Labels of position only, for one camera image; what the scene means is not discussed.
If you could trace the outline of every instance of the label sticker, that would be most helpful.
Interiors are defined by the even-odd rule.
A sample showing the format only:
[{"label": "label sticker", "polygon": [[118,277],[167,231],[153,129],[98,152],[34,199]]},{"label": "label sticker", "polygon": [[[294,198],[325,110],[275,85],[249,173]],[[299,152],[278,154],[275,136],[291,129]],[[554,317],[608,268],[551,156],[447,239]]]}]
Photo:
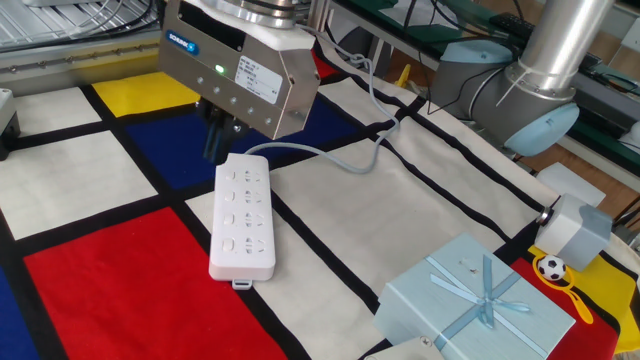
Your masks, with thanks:
[{"label": "label sticker", "polygon": [[172,30],[167,31],[167,40],[178,45],[178,47],[181,47],[186,52],[194,56],[197,56],[200,53],[200,48],[198,48],[198,45],[176,34]]},{"label": "label sticker", "polygon": [[270,104],[278,101],[282,76],[258,64],[246,56],[240,58],[236,72],[236,84],[258,95]]}]

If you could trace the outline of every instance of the ribbon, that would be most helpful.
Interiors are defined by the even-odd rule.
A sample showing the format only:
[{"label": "ribbon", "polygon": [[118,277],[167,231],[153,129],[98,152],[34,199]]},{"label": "ribbon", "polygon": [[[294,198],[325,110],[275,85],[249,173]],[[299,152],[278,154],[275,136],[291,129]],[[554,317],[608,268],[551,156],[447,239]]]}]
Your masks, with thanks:
[{"label": "ribbon", "polygon": [[466,287],[462,282],[460,282],[460,280],[453,276],[453,274],[451,274],[447,269],[445,269],[444,266],[440,265],[440,263],[438,263],[435,259],[433,259],[432,257],[428,257],[426,260],[438,271],[440,271],[440,273],[442,273],[444,277],[446,277],[447,280],[449,280],[451,283],[434,274],[431,274],[431,282],[451,292],[452,294],[455,294],[475,304],[475,306],[473,306],[466,313],[460,316],[456,321],[449,325],[449,327],[444,329],[440,333],[440,335],[438,335],[435,341],[435,345],[438,350],[442,350],[449,339],[458,334],[473,320],[479,319],[486,327],[490,329],[494,327],[495,321],[498,321],[520,340],[522,340],[525,344],[527,344],[538,355],[540,355],[542,358],[547,358],[549,354],[543,348],[541,348],[538,344],[531,340],[531,338],[525,335],[502,315],[497,313],[494,309],[496,306],[499,306],[521,312],[528,312],[531,310],[529,305],[525,303],[506,302],[499,299],[502,294],[507,292],[509,288],[511,288],[516,282],[518,282],[518,280],[521,279],[520,275],[513,272],[494,288],[493,275],[491,270],[491,259],[488,256],[484,255],[482,262],[484,297],[479,297],[474,294],[468,287]]}]

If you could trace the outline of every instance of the power outlet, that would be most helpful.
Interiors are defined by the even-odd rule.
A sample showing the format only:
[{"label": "power outlet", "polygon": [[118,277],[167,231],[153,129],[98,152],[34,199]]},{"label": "power outlet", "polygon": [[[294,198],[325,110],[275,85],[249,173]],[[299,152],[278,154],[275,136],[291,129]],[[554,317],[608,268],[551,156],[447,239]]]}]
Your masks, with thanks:
[{"label": "power outlet", "polygon": [[216,168],[209,274],[246,289],[273,276],[276,263],[269,163],[229,154]]}]

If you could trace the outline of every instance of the blue square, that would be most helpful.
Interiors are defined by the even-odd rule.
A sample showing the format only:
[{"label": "blue square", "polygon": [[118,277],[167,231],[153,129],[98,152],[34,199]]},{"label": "blue square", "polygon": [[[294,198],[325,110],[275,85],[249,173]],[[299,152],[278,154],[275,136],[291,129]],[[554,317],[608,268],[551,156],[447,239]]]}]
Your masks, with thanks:
[{"label": "blue square", "polygon": [[[327,104],[316,100],[304,131],[278,141],[319,146],[356,130]],[[127,132],[173,189],[199,184],[215,176],[215,166],[202,157],[207,126],[195,114],[130,125]],[[244,153],[269,141],[264,135],[251,130],[233,144],[231,152]],[[297,150],[266,149],[259,155],[273,160],[294,151]]]},{"label": "blue square", "polygon": [[0,359],[39,359],[2,269],[0,269]]}]

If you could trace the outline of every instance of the fabric mat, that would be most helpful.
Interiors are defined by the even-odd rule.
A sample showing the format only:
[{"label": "fabric mat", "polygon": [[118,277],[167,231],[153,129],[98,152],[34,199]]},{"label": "fabric mat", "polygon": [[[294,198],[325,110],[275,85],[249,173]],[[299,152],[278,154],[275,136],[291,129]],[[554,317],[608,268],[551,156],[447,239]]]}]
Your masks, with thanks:
[{"label": "fabric mat", "polygon": [[[391,123],[322,45],[308,125],[283,140],[364,165]],[[158,73],[19,99],[31,130],[0,162],[0,359],[363,358],[389,346],[372,323],[384,284],[462,232],[576,318],[531,269],[532,222],[558,195],[444,111],[375,87],[402,123],[372,173],[263,153],[277,264],[238,292],[207,273],[215,168],[195,93]],[[266,141],[252,131],[233,152]],[[612,237],[577,278],[594,325],[578,320],[550,359],[640,348],[638,273]]]}]

